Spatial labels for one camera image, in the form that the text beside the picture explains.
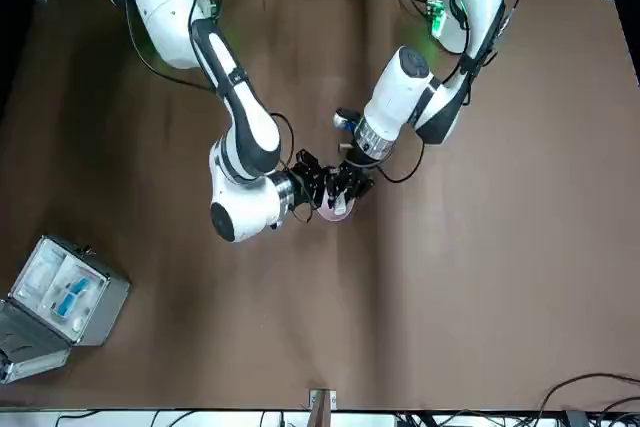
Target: open aluminum case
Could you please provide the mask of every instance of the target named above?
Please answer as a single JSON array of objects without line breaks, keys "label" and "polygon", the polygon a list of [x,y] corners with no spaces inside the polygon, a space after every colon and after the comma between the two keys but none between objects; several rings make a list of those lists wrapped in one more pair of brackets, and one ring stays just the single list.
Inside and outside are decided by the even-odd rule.
[{"label": "open aluminum case", "polygon": [[129,286],[90,250],[42,237],[0,300],[0,384],[61,367],[73,346],[102,345]]}]

